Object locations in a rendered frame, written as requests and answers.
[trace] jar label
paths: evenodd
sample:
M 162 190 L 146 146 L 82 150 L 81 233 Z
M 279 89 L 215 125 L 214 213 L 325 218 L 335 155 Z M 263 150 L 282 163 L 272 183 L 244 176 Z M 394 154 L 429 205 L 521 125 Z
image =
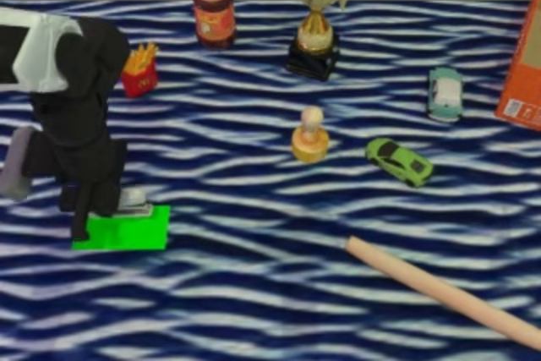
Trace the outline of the jar label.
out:
M 206 12 L 195 8 L 197 33 L 210 41 L 226 40 L 235 31 L 233 6 L 220 12 Z

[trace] trophy stem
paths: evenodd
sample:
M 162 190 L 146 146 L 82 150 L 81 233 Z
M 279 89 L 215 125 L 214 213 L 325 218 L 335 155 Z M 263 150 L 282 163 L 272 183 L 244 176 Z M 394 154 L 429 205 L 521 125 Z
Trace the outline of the trophy stem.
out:
M 333 29 L 323 13 L 310 10 L 310 14 L 298 28 L 297 44 L 310 54 L 325 54 L 333 46 Z

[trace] french fries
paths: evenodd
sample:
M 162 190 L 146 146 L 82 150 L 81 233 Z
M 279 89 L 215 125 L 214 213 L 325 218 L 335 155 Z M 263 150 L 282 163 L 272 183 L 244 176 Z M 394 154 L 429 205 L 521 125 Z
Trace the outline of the french fries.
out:
M 129 54 L 124 72 L 133 76 L 141 74 L 152 63 L 158 51 L 159 48 L 153 42 L 149 42 L 146 47 L 139 44 L 139 48 Z

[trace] jar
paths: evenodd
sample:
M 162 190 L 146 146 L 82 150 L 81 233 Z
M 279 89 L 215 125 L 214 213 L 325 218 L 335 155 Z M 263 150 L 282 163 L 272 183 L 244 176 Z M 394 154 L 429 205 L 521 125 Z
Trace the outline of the jar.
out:
M 194 0 L 196 34 L 208 48 L 228 48 L 237 28 L 233 0 Z

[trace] green rectangle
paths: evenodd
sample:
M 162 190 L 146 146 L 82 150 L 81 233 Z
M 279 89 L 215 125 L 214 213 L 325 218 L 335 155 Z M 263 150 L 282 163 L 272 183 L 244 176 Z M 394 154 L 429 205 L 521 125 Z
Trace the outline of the green rectangle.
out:
M 72 249 L 164 250 L 170 206 L 154 206 L 150 217 L 91 217 L 90 240 L 74 241 Z

